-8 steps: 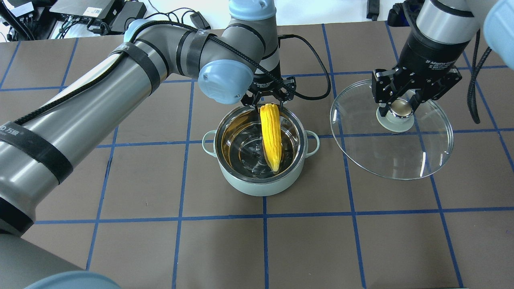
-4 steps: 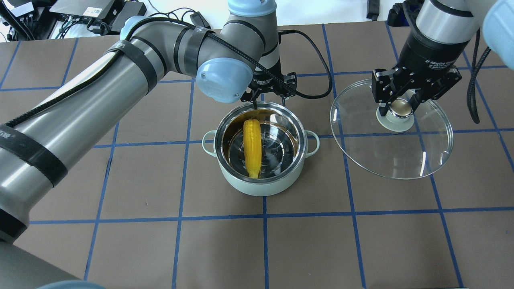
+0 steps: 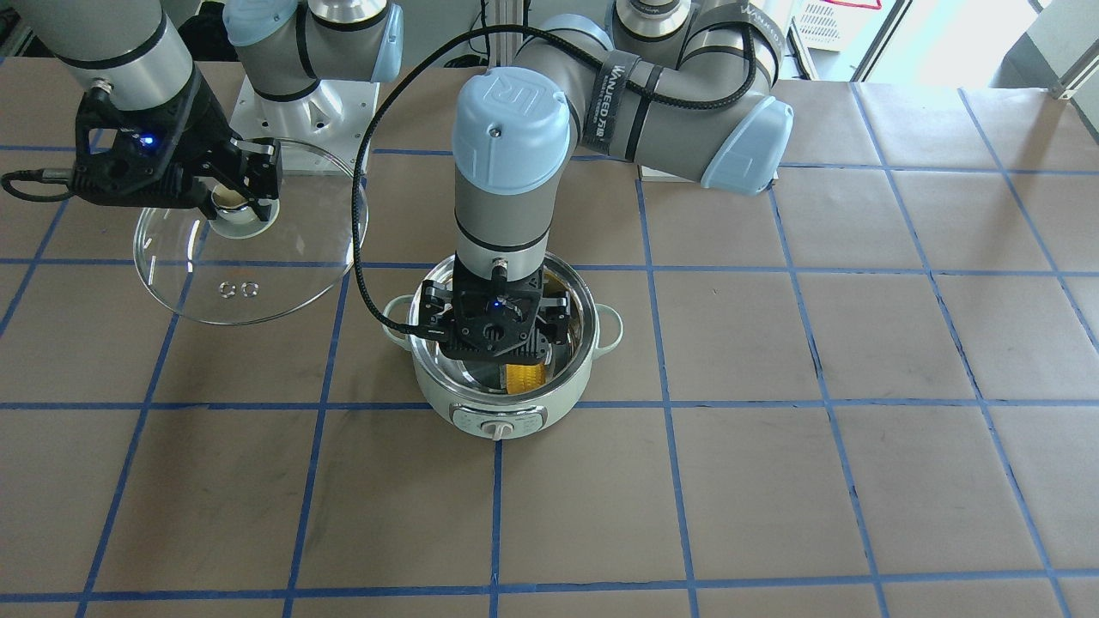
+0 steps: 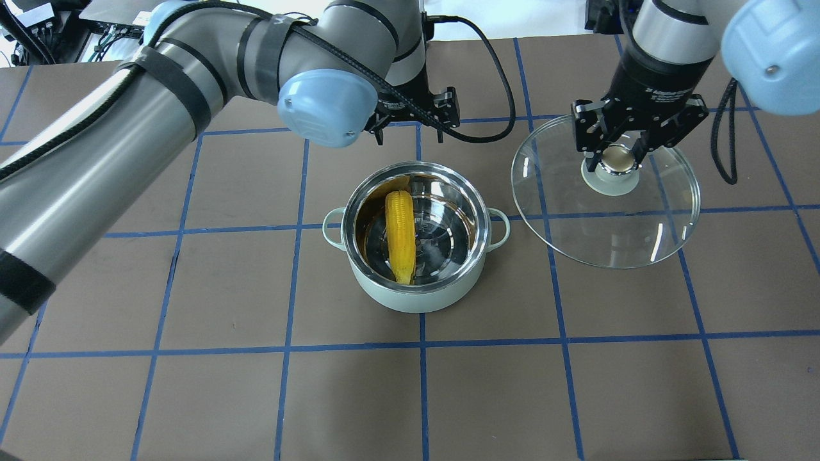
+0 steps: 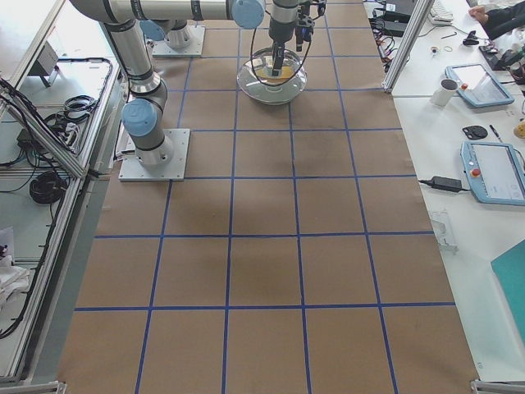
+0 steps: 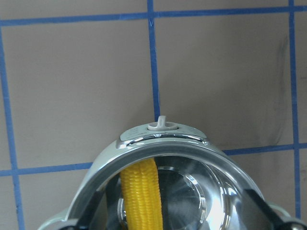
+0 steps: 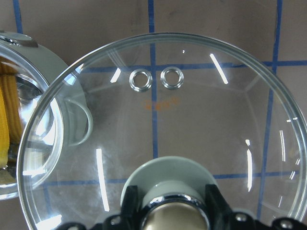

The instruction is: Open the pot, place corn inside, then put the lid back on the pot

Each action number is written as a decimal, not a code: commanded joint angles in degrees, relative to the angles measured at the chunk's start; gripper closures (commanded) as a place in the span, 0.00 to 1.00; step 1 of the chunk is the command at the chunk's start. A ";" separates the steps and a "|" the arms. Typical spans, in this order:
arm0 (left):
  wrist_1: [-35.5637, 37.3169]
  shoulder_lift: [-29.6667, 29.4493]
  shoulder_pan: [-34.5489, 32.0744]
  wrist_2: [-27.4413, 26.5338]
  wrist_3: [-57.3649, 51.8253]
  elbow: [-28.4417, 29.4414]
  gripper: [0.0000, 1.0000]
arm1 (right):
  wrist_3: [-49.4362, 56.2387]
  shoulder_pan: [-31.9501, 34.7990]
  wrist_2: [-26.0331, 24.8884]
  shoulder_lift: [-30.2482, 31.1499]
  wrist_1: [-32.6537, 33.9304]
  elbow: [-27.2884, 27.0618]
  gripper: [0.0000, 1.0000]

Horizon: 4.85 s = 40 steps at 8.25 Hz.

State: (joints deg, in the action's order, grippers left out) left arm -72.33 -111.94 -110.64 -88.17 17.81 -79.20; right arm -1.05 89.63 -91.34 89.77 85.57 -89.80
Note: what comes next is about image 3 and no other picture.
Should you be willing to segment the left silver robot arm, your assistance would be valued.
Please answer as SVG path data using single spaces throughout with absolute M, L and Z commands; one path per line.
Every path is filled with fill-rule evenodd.
M 446 357 L 532 365 L 564 340 L 568 301 L 544 290 L 575 148 L 706 188 L 773 181 L 792 107 L 771 89 L 790 1 L 617 1 L 608 30 L 552 16 L 509 66 L 465 82 L 452 129 L 458 245 L 444 293 L 422 285 L 417 332 Z

